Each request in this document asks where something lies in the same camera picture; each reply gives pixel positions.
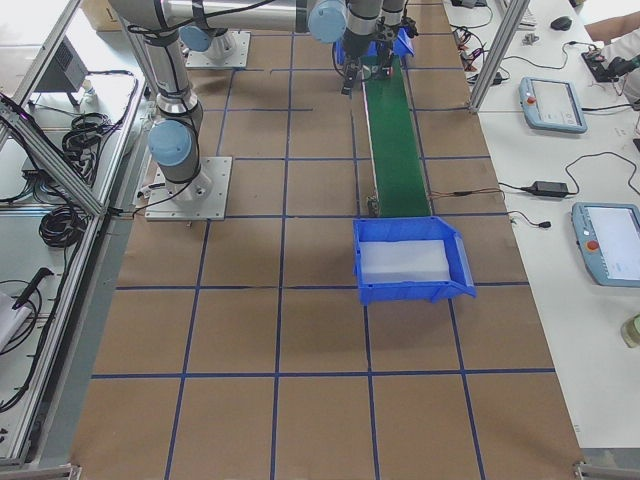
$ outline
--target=tablet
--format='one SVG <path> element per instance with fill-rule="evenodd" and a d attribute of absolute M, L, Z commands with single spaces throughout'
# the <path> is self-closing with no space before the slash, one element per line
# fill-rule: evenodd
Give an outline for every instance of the tablet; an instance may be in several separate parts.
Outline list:
<path fill-rule="evenodd" d="M 578 247 L 600 285 L 640 287 L 640 211 L 631 204 L 576 203 Z"/>
<path fill-rule="evenodd" d="M 531 128 L 566 133 L 584 133 L 587 123 L 570 82 L 524 77 L 520 82 L 520 104 Z"/>

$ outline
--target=person's arm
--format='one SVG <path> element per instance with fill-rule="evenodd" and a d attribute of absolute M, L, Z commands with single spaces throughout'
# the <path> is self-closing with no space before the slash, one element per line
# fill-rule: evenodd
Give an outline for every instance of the person's arm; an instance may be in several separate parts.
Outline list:
<path fill-rule="evenodd" d="M 601 22 L 586 25 L 585 28 L 594 41 L 610 42 L 640 28 L 640 12 L 630 13 L 623 17 L 608 18 Z"/>

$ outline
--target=green conveyor belt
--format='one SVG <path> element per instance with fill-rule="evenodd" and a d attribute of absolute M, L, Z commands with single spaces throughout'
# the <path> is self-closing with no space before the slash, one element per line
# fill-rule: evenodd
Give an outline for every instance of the green conveyor belt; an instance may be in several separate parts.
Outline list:
<path fill-rule="evenodd" d="M 428 216 L 431 211 L 398 58 L 393 69 L 391 78 L 364 84 L 379 215 Z"/>

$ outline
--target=cardboard box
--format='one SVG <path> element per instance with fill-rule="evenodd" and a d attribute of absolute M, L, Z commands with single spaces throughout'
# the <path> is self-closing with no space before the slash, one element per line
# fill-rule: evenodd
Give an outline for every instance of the cardboard box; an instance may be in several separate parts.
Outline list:
<path fill-rule="evenodd" d="M 96 32 L 115 32 L 122 29 L 109 0 L 83 0 L 80 8 Z"/>

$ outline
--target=keyboard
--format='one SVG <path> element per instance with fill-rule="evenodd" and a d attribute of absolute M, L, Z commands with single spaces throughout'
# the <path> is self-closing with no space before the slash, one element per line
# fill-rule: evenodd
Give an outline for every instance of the keyboard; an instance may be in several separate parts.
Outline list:
<path fill-rule="evenodd" d="M 506 11 L 507 8 L 509 8 L 511 0 L 498 0 L 498 3 L 500 3 Z M 527 10 L 522 16 L 522 20 L 520 20 L 520 26 L 518 27 L 518 30 L 535 30 L 537 26 L 538 20 L 536 20 L 536 17 L 533 16 L 533 13 L 531 13 L 531 10 L 529 10 L 529 8 L 527 7 Z"/>

